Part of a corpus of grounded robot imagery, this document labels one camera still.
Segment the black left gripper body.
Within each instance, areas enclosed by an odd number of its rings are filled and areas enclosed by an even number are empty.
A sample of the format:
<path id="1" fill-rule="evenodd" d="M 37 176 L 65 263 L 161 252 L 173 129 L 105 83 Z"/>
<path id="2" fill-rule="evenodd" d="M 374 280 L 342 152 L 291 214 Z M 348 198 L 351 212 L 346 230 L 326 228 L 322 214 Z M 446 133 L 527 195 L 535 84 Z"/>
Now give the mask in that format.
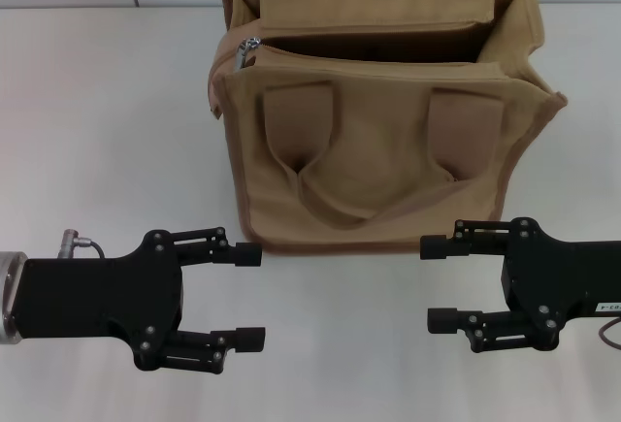
<path id="1" fill-rule="evenodd" d="M 165 365 L 165 340 L 179 326 L 182 274 L 171 233 L 148 232 L 117 258 L 29 259 L 18 286 L 25 339 L 111 337 L 137 368 Z"/>

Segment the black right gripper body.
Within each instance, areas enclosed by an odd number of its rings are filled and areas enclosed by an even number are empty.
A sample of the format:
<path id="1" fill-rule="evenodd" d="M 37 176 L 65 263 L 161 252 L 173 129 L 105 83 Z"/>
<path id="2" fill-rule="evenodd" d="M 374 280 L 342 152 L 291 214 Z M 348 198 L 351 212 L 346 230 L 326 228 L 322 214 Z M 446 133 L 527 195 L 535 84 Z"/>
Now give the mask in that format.
<path id="1" fill-rule="evenodd" d="M 620 315 L 620 242 L 564 242 L 515 218 L 502 280 L 508 306 L 526 316 L 529 345 L 553 350 L 569 321 Z"/>

